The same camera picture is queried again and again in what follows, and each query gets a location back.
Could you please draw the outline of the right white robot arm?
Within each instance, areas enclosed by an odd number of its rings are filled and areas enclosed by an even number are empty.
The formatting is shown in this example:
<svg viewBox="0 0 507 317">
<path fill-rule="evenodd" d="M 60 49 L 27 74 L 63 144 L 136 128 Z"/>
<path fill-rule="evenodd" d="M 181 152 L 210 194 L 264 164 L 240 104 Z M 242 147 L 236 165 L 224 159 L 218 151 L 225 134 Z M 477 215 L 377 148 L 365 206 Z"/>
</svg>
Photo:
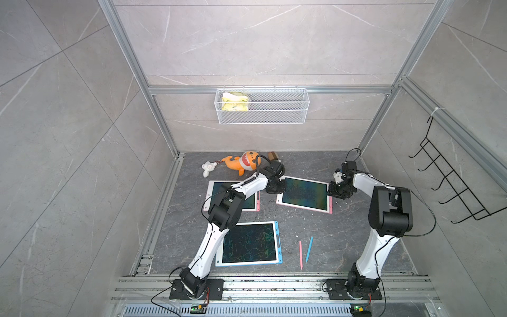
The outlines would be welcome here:
<svg viewBox="0 0 507 317">
<path fill-rule="evenodd" d="M 411 193 L 390 186 L 345 161 L 334 173 L 327 195 L 347 199 L 357 191 L 371 198 L 368 212 L 370 235 L 360 258 L 348 274 L 346 288 L 353 299 L 372 294 L 381 281 L 382 268 L 395 244 L 413 228 Z"/>
</svg>

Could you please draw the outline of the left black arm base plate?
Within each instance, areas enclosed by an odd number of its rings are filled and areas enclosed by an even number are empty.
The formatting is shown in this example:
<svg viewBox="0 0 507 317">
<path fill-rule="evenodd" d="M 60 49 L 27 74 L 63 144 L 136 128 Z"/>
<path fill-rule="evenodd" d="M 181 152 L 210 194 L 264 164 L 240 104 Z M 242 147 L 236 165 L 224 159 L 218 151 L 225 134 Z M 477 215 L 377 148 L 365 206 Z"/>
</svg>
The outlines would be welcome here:
<svg viewBox="0 0 507 317">
<path fill-rule="evenodd" d="M 182 280 L 176 279 L 170 288 L 169 299 L 220 301 L 223 291 L 223 279 L 202 279 L 192 286 L 187 286 Z"/>
</svg>

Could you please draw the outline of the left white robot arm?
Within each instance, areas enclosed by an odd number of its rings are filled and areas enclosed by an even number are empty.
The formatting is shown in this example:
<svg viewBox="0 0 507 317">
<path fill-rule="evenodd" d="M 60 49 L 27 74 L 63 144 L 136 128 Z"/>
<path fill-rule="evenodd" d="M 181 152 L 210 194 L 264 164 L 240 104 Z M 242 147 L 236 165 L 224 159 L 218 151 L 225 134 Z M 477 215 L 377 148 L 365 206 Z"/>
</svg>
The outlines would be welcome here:
<svg viewBox="0 0 507 317">
<path fill-rule="evenodd" d="M 210 206 L 205 217 L 208 222 L 205 236 L 194 259 L 180 272 L 180 281 L 191 297 L 199 298 L 204 292 L 219 245 L 225 235 L 236 227 L 244 202 L 263 190 L 268 194 L 282 194 L 285 191 L 286 181 L 282 179 L 285 174 L 284 164 L 279 160 L 269 160 L 264 155 L 256 157 L 257 162 L 262 159 L 268 161 L 266 167 L 257 167 L 256 172 L 249 178 L 224 187 L 208 199 Z"/>
</svg>

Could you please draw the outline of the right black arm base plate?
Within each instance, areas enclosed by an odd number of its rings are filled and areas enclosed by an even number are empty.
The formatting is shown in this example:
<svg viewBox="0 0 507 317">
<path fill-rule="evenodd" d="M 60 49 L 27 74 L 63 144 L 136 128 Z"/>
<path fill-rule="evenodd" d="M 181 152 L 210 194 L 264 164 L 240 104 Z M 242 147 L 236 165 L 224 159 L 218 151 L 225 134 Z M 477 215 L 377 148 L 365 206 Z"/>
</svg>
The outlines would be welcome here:
<svg viewBox="0 0 507 317">
<path fill-rule="evenodd" d="M 381 300 L 382 288 L 379 279 L 367 279 L 365 283 L 351 282 L 348 279 L 327 279 L 323 290 L 330 300 Z"/>
</svg>

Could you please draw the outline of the blue stylus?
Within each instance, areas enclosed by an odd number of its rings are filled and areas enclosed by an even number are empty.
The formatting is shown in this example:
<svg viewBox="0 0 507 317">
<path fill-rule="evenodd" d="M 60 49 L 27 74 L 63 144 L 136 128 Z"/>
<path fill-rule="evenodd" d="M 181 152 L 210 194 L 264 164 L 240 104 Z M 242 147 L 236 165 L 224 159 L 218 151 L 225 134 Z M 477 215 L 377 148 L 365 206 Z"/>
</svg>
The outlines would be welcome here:
<svg viewBox="0 0 507 317">
<path fill-rule="evenodd" d="M 309 243 L 309 246 L 308 246 L 308 249 L 307 249 L 307 253 L 306 253 L 306 261 L 305 262 L 308 262 L 308 260 L 310 258 L 310 252 L 311 252 L 311 249 L 312 249 L 313 240 L 314 240 L 314 237 L 311 236 L 310 243 Z"/>
</svg>

